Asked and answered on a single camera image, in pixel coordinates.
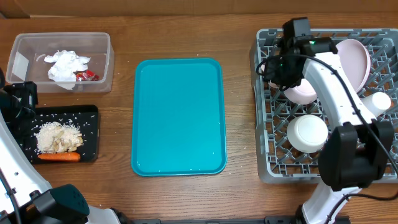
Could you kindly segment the pink round plate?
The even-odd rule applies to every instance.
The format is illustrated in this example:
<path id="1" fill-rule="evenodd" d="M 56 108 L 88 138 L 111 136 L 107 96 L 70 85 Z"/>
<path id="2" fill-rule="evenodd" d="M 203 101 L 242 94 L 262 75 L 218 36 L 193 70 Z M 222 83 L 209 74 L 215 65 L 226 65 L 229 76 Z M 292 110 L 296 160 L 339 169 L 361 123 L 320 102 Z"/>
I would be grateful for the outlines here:
<path id="1" fill-rule="evenodd" d="M 367 48 L 358 40 L 346 39 L 336 45 L 345 75 L 359 93 L 366 83 L 371 69 Z"/>

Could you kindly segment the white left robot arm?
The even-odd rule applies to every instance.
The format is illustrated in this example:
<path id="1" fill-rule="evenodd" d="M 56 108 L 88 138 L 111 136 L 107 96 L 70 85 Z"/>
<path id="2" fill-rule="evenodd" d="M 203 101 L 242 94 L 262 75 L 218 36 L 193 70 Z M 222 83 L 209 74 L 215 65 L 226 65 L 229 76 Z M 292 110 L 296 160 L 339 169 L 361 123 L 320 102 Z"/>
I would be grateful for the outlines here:
<path id="1" fill-rule="evenodd" d="M 35 117 L 37 86 L 1 82 L 1 223 L 128 223 L 113 208 L 89 206 L 72 184 L 53 188 L 27 160 L 9 130 Z"/>

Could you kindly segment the white bowl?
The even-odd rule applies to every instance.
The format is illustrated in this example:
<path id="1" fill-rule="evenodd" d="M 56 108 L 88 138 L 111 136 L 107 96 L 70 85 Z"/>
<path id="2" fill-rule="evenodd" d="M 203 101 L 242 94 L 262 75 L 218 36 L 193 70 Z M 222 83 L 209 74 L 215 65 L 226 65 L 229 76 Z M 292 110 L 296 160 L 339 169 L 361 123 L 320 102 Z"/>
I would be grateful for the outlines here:
<path id="1" fill-rule="evenodd" d="M 307 114 L 294 118 L 287 127 L 287 139 L 296 150 L 314 153 L 328 139 L 328 128 L 317 116 Z"/>

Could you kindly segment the red snack wrapper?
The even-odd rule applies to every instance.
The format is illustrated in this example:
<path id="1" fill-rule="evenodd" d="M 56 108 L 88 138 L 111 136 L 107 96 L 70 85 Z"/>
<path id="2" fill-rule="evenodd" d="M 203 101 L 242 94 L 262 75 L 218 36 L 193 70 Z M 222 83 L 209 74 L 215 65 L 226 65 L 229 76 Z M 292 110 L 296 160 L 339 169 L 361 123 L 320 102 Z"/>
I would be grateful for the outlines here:
<path id="1" fill-rule="evenodd" d="M 76 81 L 98 81 L 99 76 L 90 70 L 75 72 Z"/>

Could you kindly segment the orange carrot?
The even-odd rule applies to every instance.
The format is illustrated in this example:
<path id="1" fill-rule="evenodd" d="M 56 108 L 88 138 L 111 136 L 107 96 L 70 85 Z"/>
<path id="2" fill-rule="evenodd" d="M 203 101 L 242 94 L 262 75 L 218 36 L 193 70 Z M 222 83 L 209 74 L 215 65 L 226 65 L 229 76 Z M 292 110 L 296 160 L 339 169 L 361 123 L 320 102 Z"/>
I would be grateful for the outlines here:
<path id="1" fill-rule="evenodd" d="M 80 160 L 80 155 L 77 152 L 64 152 L 57 154 L 40 154 L 38 158 L 45 161 L 78 162 Z"/>

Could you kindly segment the white paper cup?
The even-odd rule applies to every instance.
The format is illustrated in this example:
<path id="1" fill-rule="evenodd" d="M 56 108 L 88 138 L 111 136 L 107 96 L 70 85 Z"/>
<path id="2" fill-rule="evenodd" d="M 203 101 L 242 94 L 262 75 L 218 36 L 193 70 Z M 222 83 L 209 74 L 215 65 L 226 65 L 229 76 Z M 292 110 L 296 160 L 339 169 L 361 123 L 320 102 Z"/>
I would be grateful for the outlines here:
<path id="1" fill-rule="evenodd" d="M 362 98 L 361 101 L 363 105 L 375 116 L 378 117 L 387 111 L 391 106 L 390 97 L 383 92 L 376 92 L 372 95 L 369 95 L 365 98 Z"/>

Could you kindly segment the pink small bowl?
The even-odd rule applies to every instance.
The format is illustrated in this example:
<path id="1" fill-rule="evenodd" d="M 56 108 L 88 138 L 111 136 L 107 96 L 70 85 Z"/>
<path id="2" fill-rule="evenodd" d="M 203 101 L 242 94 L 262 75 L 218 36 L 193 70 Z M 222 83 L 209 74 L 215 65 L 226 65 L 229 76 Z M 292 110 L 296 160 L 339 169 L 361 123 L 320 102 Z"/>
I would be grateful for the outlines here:
<path id="1" fill-rule="evenodd" d="M 317 99 L 315 90 L 306 79 L 301 79 L 301 85 L 285 90 L 284 95 L 291 102 L 299 105 L 307 105 Z"/>

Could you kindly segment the white napkin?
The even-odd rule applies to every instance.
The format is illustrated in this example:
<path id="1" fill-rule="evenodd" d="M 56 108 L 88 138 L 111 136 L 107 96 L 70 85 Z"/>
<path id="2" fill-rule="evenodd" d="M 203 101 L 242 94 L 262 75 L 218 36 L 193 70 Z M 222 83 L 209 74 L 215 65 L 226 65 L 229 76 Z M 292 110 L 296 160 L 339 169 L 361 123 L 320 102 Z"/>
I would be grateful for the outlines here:
<path id="1" fill-rule="evenodd" d="M 66 90 L 72 90 L 76 82 L 75 73 L 87 70 L 90 59 L 90 57 L 79 56 L 74 51 L 63 50 L 53 56 L 46 56 L 44 62 L 53 64 L 48 71 L 49 79 Z"/>

